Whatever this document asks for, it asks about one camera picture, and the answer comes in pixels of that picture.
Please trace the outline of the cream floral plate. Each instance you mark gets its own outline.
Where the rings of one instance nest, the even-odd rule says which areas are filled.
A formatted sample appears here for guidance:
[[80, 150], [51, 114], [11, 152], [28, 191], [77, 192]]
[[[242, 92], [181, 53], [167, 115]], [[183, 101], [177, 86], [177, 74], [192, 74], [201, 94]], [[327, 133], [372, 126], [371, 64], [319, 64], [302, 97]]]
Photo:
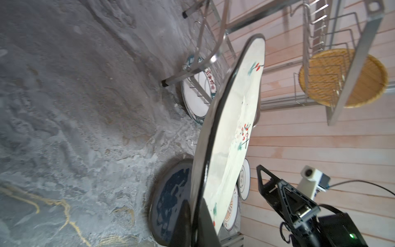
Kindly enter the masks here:
[[263, 34], [247, 40], [209, 106], [192, 166], [193, 232], [202, 207], [208, 209], [208, 223], [215, 233], [226, 216], [260, 105], [265, 45]]

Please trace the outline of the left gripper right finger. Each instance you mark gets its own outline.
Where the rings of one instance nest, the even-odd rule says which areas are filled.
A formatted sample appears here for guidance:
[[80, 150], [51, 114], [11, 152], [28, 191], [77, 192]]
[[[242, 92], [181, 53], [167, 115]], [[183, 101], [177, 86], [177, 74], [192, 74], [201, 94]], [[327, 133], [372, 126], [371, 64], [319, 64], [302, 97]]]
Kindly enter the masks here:
[[200, 201], [195, 212], [195, 246], [220, 247], [215, 227], [204, 199]]

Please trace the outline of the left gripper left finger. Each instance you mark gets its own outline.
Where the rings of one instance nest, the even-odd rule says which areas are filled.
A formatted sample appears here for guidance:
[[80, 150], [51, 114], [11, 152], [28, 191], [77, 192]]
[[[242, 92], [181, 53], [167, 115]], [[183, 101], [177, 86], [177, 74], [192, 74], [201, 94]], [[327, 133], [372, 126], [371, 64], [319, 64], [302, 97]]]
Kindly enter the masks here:
[[184, 200], [177, 218], [169, 247], [190, 247], [191, 210], [188, 200]]

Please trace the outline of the steel dish rack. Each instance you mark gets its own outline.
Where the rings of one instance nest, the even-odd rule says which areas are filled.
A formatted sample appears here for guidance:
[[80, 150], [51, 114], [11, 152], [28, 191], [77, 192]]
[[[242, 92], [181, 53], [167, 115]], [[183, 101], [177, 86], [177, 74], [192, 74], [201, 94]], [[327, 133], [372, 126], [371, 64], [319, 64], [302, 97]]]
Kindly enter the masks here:
[[255, 34], [263, 34], [266, 42], [260, 86], [263, 111], [319, 105], [302, 91], [298, 74], [301, 67], [309, 67], [313, 55], [326, 50], [355, 50], [335, 107], [323, 105], [329, 126], [345, 109], [368, 55], [385, 66], [389, 82], [395, 79], [394, 1], [198, 1], [182, 15], [189, 18], [201, 7], [201, 31], [213, 32], [215, 47], [202, 61], [165, 79], [163, 86], [192, 79], [221, 55], [229, 64], [236, 62]]

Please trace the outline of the yellow woven round tray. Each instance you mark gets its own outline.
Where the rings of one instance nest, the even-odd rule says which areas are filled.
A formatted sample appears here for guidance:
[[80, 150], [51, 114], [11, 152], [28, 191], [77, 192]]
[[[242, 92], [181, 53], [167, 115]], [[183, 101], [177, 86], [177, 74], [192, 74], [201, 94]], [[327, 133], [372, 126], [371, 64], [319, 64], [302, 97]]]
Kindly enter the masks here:
[[[309, 59], [309, 67], [301, 67], [298, 74], [302, 91], [315, 102], [334, 108], [344, 89], [354, 54], [354, 49], [338, 48], [313, 55]], [[345, 108], [372, 103], [382, 96], [388, 84], [385, 66], [368, 55]]]

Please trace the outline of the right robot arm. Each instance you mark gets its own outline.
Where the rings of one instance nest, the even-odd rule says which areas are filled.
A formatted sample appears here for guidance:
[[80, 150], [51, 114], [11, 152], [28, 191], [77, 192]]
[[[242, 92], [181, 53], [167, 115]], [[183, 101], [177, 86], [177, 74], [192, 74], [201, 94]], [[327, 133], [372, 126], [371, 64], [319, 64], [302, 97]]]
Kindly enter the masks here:
[[310, 166], [301, 171], [297, 187], [257, 166], [259, 193], [282, 218], [280, 236], [294, 247], [365, 247], [350, 216], [330, 205], [317, 204], [316, 194], [326, 191], [330, 177]]

